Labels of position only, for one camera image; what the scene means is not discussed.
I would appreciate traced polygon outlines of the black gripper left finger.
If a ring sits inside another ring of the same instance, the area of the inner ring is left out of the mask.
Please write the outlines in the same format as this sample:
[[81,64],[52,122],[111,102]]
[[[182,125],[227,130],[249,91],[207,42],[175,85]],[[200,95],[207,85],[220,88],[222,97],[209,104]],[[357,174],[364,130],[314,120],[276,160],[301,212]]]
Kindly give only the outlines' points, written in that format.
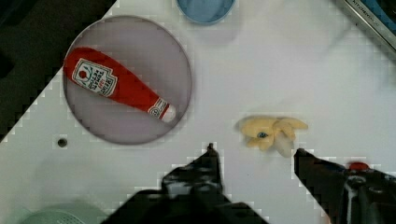
[[219,153],[212,145],[199,158],[165,175],[161,188],[138,191],[102,224],[268,224],[246,203],[223,194]]

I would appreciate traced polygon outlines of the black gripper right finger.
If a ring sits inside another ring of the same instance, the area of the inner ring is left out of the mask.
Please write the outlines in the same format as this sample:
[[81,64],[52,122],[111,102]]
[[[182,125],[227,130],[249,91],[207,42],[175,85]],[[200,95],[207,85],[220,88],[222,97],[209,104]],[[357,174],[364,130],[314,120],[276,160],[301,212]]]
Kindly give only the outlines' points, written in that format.
[[393,175],[358,161],[345,167],[303,148],[294,154],[294,173],[331,224],[396,224]]

